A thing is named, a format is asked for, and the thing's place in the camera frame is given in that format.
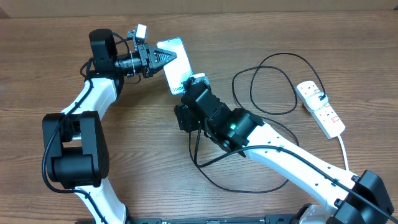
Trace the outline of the Samsung Galaxy smartphone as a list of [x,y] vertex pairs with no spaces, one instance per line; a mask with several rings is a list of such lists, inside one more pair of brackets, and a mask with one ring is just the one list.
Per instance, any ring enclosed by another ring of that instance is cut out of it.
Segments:
[[164,73],[172,95],[185,93],[185,82],[193,71],[185,50],[183,40],[180,37],[159,41],[156,46],[163,50],[175,52],[177,58],[164,66]]

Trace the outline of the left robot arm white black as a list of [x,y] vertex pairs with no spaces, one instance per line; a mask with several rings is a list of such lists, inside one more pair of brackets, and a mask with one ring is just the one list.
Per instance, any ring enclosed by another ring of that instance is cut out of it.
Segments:
[[93,223],[132,223],[129,210],[108,179],[109,152],[101,119],[120,96],[126,77],[149,78],[176,59],[168,50],[146,42],[147,27],[139,24],[120,42],[132,41],[126,54],[117,51],[117,33],[96,29],[89,39],[93,56],[81,67],[84,87],[59,113],[42,120],[42,178],[58,194],[75,194],[93,216]]

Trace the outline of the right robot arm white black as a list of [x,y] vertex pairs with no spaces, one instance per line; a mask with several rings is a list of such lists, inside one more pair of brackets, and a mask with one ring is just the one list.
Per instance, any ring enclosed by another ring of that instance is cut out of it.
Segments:
[[282,137],[262,118],[242,108],[230,110],[211,92],[206,76],[191,76],[175,107],[180,129],[204,131],[225,151],[261,162],[306,191],[318,203],[305,205],[292,223],[397,222],[382,179],[366,170],[356,175],[333,166]]

